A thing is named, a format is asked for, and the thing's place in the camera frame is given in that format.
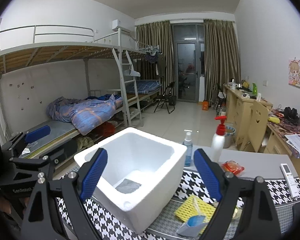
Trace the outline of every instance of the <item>metal ladder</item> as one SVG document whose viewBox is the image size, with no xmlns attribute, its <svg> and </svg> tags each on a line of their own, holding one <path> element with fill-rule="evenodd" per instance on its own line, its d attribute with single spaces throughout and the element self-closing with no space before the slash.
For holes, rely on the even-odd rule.
<svg viewBox="0 0 300 240">
<path fill-rule="evenodd" d="M 122 63 L 122 53 L 119 51 L 119 57 L 117 56 L 117 53 L 115 49 L 112 50 L 112 53 L 114 55 L 114 59 L 117 62 L 118 68 L 119 68 L 119 75 L 120 75 L 120 86 L 121 86 L 121 96 L 123 98 L 123 118 L 124 118 L 124 125 L 125 127 L 132 126 L 131 120 L 139 115 L 139 124 L 142 125 L 142 117 L 141 117 L 141 109 L 140 109 L 140 102 L 138 97 L 138 89 L 137 89 L 137 82 L 136 77 L 133 76 L 132 80 L 125 81 L 124 75 L 123 75 L 123 66 L 128 65 L 131 70 L 134 70 L 133 62 L 130 58 L 129 52 L 126 50 L 125 54 L 128 59 L 129 63 Z M 134 84 L 134 92 L 135 96 L 132 98 L 127 98 L 127 91 L 126 91 L 126 84 L 133 83 Z M 138 112 L 134 115 L 130 114 L 129 110 L 129 103 L 131 101 L 137 100 L 137 109 Z"/>
</svg>

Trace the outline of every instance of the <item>curtain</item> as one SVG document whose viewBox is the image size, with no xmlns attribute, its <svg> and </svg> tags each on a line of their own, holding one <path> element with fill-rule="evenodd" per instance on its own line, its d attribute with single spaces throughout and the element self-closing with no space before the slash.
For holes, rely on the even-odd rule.
<svg viewBox="0 0 300 240">
<path fill-rule="evenodd" d="M 205 20 L 205 100 L 210 102 L 217 85 L 241 79 L 237 38 L 229 21 Z"/>
<path fill-rule="evenodd" d="M 152 46 L 160 46 L 161 52 L 166 58 L 166 74 L 162 80 L 162 90 L 173 81 L 173 40 L 170 21 L 154 22 L 137 26 L 137 41 Z M 141 73 L 141 79 L 158 79 L 155 72 L 155 64 L 141 60 L 137 64 L 137 71 Z"/>
</svg>

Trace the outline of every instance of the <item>air conditioner unit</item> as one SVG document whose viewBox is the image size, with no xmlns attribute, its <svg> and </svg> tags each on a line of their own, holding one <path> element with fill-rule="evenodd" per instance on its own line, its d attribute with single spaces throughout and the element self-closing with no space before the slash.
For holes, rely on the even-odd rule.
<svg viewBox="0 0 300 240">
<path fill-rule="evenodd" d="M 116 32 L 119 28 L 121 28 L 121 30 L 125 31 L 126 33 L 131 33 L 131 30 L 128 30 L 128 29 L 122 27 L 120 20 L 112 21 L 112 30 Z"/>
</svg>

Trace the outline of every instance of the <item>green bottle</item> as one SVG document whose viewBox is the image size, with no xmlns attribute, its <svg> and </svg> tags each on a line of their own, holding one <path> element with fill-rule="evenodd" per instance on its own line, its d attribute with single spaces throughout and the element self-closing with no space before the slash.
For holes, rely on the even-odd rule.
<svg viewBox="0 0 300 240">
<path fill-rule="evenodd" d="M 252 88 L 252 94 L 253 95 L 258 95 L 258 89 L 257 89 L 257 85 L 255 83 L 252 83 L 253 88 Z"/>
</svg>

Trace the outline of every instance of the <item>remote control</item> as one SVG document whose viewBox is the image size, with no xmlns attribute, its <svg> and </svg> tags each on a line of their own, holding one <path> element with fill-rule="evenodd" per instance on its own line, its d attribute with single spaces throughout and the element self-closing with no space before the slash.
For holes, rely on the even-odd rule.
<svg viewBox="0 0 300 240">
<path fill-rule="evenodd" d="M 282 170 L 284 178 L 287 181 L 291 198 L 296 198 L 297 196 L 299 196 L 299 189 L 297 187 L 298 184 L 296 183 L 287 163 L 281 163 L 280 168 Z"/>
</svg>

